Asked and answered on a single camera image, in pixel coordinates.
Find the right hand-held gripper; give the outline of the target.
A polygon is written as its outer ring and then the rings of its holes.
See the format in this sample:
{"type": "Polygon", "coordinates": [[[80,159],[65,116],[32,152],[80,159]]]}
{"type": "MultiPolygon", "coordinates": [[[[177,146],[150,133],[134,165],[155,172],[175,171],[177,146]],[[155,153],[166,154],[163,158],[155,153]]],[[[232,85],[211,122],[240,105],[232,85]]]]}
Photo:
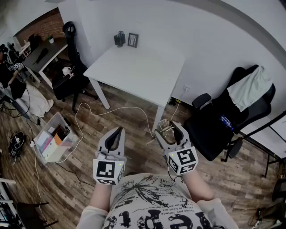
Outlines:
{"type": "Polygon", "coordinates": [[[154,134],[164,150],[168,168],[176,175],[183,175],[196,168],[198,156],[195,147],[189,141],[188,132],[182,125],[174,121],[170,121],[170,124],[173,127],[176,142],[168,141],[158,130],[154,130],[154,134]]]}

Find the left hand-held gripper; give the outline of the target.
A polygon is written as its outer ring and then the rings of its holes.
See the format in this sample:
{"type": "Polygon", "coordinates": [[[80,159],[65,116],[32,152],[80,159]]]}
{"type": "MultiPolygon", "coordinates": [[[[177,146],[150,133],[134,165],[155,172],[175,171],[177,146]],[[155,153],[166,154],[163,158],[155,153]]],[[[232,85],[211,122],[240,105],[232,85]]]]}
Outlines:
{"type": "Polygon", "coordinates": [[[125,129],[116,127],[103,135],[98,143],[98,152],[93,159],[93,178],[99,184],[118,185],[125,172],[127,158],[124,154],[125,129]]]}

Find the person's right forearm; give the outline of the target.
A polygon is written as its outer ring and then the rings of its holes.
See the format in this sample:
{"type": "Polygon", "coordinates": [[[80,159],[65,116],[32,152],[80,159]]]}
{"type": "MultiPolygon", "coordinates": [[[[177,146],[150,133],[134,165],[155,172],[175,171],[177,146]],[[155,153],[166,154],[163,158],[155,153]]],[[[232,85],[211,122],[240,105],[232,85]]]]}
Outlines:
{"type": "Polygon", "coordinates": [[[183,181],[194,202],[197,203],[201,200],[210,201],[215,198],[214,192],[196,170],[185,173],[183,181]]]}

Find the person's left forearm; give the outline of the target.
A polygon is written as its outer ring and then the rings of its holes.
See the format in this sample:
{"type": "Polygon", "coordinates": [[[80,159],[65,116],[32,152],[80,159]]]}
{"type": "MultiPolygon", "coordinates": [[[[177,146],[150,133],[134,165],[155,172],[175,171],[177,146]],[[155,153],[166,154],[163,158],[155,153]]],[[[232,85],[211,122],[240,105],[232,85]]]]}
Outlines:
{"type": "Polygon", "coordinates": [[[92,197],[89,201],[89,206],[109,211],[111,191],[111,185],[96,183],[92,197]]]}

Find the blue packet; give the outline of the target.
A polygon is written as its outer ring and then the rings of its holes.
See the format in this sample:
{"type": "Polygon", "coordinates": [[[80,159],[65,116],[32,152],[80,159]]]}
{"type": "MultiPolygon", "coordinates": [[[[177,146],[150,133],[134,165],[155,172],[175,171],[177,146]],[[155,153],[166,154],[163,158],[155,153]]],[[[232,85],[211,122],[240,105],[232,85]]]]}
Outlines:
{"type": "Polygon", "coordinates": [[[232,123],[230,122],[230,120],[229,120],[225,115],[221,115],[221,117],[220,117],[219,119],[220,119],[220,120],[223,122],[223,124],[224,124],[227,128],[229,128],[231,131],[234,130],[234,127],[233,127],[232,123]]]}

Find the clear plastic storage box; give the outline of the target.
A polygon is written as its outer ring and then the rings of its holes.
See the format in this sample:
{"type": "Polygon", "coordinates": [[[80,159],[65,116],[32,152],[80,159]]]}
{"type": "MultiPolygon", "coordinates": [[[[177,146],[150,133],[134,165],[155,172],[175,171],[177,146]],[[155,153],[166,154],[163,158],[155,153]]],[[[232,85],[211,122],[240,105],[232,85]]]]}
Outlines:
{"type": "Polygon", "coordinates": [[[43,163],[61,161],[63,154],[75,147],[79,138],[70,123],[57,112],[34,138],[35,150],[43,163]]]}

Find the person's white printed shirt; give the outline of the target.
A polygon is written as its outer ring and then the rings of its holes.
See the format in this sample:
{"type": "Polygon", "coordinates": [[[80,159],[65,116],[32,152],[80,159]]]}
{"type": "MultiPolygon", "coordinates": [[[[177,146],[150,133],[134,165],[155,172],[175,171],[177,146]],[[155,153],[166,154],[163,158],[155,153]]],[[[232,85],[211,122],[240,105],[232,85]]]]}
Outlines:
{"type": "Polygon", "coordinates": [[[85,207],[76,229],[239,229],[218,198],[194,202],[185,183],[160,174],[123,177],[109,211],[85,207]]]}

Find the black office chair with headrest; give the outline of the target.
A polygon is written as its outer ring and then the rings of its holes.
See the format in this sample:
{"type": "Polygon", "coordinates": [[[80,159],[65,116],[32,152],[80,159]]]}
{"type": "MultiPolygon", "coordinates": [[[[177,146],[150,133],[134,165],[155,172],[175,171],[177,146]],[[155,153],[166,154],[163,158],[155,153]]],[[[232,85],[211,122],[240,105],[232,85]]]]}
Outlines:
{"type": "Polygon", "coordinates": [[[72,64],[71,73],[63,75],[58,74],[52,79],[52,88],[54,94],[58,100],[65,101],[65,98],[73,95],[72,111],[77,112],[75,106],[77,102],[78,95],[85,94],[95,100],[98,99],[97,95],[88,93],[85,88],[90,83],[90,80],[83,75],[87,70],[87,67],[80,59],[80,54],[76,47],[76,27],[72,21],[64,24],[63,32],[66,35],[67,40],[67,53],[69,60],[72,64]]]}

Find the white table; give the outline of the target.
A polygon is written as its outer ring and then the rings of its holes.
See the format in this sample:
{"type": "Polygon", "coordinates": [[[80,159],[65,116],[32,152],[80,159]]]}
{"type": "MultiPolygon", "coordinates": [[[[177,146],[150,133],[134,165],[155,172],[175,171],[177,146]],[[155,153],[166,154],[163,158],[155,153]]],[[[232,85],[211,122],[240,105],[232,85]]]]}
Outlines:
{"type": "Polygon", "coordinates": [[[184,56],[172,50],[112,46],[84,72],[84,76],[89,78],[107,110],[110,105],[100,82],[156,104],[152,127],[156,129],[184,62],[184,56]]]}

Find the pale pink white bundle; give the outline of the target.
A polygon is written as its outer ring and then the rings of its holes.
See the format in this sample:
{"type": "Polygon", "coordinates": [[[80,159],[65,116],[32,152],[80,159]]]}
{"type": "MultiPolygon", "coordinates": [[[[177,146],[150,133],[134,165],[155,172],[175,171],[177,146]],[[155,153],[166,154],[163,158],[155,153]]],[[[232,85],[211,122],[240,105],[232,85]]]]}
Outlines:
{"type": "Polygon", "coordinates": [[[74,76],[73,70],[74,70],[74,68],[64,67],[62,69],[62,72],[63,72],[64,76],[68,76],[69,78],[72,78],[74,76]]]}

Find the white cloth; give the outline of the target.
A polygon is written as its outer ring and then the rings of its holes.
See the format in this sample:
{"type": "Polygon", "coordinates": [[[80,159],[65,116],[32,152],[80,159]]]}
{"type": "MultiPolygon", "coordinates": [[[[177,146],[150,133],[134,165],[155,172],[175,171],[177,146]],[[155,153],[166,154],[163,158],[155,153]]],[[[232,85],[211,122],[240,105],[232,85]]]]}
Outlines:
{"type": "Polygon", "coordinates": [[[267,75],[264,66],[259,66],[227,90],[234,105],[242,112],[258,101],[272,84],[272,78],[267,75]]]}

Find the black pen holder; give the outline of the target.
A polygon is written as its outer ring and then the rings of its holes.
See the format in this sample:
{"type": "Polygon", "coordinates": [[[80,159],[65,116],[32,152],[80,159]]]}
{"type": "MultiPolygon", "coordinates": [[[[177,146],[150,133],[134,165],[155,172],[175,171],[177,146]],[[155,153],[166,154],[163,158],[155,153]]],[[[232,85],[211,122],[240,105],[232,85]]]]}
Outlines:
{"type": "Polygon", "coordinates": [[[114,36],[114,43],[117,47],[123,47],[125,42],[126,42],[125,36],[119,37],[118,34],[114,36]]]}

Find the grey desk with white legs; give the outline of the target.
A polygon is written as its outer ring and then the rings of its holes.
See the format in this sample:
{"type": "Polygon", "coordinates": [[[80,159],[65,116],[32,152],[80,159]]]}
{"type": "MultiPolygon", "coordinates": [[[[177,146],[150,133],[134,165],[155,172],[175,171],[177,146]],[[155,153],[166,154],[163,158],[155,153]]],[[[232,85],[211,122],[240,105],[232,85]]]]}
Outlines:
{"type": "Polygon", "coordinates": [[[67,48],[67,41],[64,38],[56,38],[53,43],[44,41],[40,43],[39,46],[25,58],[23,64],[37,82],[40,83],[41,80],[38,79],[34,73],[38,73],[42,79],[52,88],[52,82],[44,74],[43,70],[52,60],[57,59],[57,56],[65,48],[67,48]],[[43,56],[42,59],[40,59],[38,63],[36,63],[36,60],[40,56],[43,49],[47,49],[47,53],[43,56]]]}

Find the black picture frame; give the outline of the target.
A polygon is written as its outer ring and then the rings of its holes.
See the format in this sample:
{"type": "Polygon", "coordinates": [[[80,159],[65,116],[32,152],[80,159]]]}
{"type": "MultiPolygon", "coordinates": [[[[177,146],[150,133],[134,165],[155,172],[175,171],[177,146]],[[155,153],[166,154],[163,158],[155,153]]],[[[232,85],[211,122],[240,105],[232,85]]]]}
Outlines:
{"type": "Polygon", "coordinates": [[[138,38],[139,38],[138,34],[129,33],[127,45],[130,47],[137,48],[138,38]]]}

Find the white desk with black frame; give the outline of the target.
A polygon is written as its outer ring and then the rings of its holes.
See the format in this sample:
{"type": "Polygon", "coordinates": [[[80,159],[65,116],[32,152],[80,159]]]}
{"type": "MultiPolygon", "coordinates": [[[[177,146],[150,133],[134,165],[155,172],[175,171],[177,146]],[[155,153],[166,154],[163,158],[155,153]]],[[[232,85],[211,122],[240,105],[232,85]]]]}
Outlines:
{"type": "Polygon", "coordinates": [[[286,162],[286,110],[258,129],[248,134],[240,132],[240,135],[268,154],[263,178],[267,177],[269,165],[286,162]]]}

